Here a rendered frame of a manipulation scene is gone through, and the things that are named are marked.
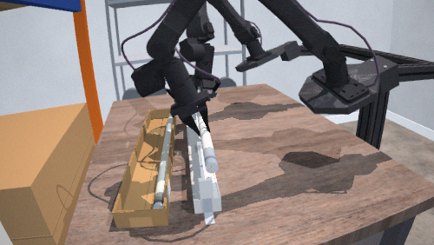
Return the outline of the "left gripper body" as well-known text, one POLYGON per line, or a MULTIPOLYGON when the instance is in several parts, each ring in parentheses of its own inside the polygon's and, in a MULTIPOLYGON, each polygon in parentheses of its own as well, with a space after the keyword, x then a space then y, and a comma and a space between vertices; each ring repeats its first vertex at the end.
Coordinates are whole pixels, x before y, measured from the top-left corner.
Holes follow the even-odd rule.
POLYGON ((169 87, 174 95, 174 99, 179 104, 175 103, 171 105, 170 114, 172 117, 178 115, 180 120, 206 109, 206 102, 211 101, 206 89, 198 93, 191 77, 183 82, 182 85, 180 88, 178 84, 169 87))

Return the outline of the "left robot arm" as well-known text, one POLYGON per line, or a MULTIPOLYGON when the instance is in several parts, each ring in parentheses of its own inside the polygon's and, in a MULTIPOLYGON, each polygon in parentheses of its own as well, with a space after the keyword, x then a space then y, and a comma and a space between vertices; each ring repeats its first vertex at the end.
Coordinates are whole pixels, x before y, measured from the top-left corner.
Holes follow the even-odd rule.
MULTIPOLYGON (((147 43, 147 53, 154 59, 136 68, 131 75, 141 97, 164 89, 166 83, 168 86, 178 84, 180 88, 183 86, 182 83, 190 77, 182 59, 174 56, 174 47, 206 1, 176 0, 150 37, 147 43)), ((322 61, 325 69, 313 72, 314 79, 347 103, 353 103, 370 93, 368 87, 350 77, 346 57, 339 51, 338 42, 329 32, 316 24, 293 0, 258 1, 266 6, 303 42, 302 44, 309 51, 311 50, 322 61)))

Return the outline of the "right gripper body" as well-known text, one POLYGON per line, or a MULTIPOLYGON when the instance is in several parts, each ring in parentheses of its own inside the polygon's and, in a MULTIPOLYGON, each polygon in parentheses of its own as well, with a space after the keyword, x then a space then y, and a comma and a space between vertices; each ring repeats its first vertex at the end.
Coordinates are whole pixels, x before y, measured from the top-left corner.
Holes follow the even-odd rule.
MULTIPOLYGON (((212 75, 213 63, 207 63, 204 65, 202 61, 195 62, 195 67, 212 75)), ((190 77, 196 87, 200 87, 201 81, 199 80, 202 80, 203 89, 213 89, 215 84, 218 82, 216 78, 214 79, 211 76, 207 76, 196 69, 194 69, 194 75, 190 75, 190 77)))

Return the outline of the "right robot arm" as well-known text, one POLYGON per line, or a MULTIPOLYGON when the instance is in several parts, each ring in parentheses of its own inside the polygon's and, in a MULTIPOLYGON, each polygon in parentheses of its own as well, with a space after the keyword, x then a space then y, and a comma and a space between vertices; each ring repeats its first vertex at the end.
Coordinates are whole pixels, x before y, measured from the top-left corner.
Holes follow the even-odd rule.
MULTIPOLYGON (((247 57, 251 58, 247 60, 259 61, 272 55, 272 51, 265 52, 262 49, 258 39, 260 34, 256 28, 249 21, 242 18, 227 0, 207 0, 207 2, 213 5, 224 17, 238 41, 242 45, 246 45, 251 56, 247 57)), ((206 43, 215 38, 214 27, 209 22, 207 15, 207 2, 203 4, 186 28, 187 38, 179 42, 180 54, 189 62, 200 62, 202 60, 204 65, 214 61, 214 46, 206 43)))

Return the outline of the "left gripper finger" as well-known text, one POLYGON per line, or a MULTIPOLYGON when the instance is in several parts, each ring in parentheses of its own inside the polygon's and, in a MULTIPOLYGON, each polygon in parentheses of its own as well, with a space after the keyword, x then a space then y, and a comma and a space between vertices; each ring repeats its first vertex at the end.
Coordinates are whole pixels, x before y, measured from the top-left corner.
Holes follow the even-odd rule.
POLYGON ((200 111, 200 114, 201 114, 201 117, 202 117, 202 119, 203 119, 206 127, 207 127, 207 130, 210 132, 210 128, 209 128, 209 125, 208 125, 207 108, 204 109, 204 110, 202 110, 202 111, 200 111))
POLYGON ((199 137, 201 137, 200 131, 199 131, 199 129, 198 129, 198 127, 197 127, 197 125, 196 125, 196 123, 195 123, 195 121, 194 121, 192 115, 191 115, 191 116, 188 116, 188 117, 186 117, 186 118, 184 118, 184 119, 181 119, 181 121, 182 121, 183 123, 185 123, 189 128, 193 129, 193 130, 196 132, 196 134, 197 134, 199 137), (193 123, 190 122, 190 119, 191 119, 191 121, 192 121, 193 123))

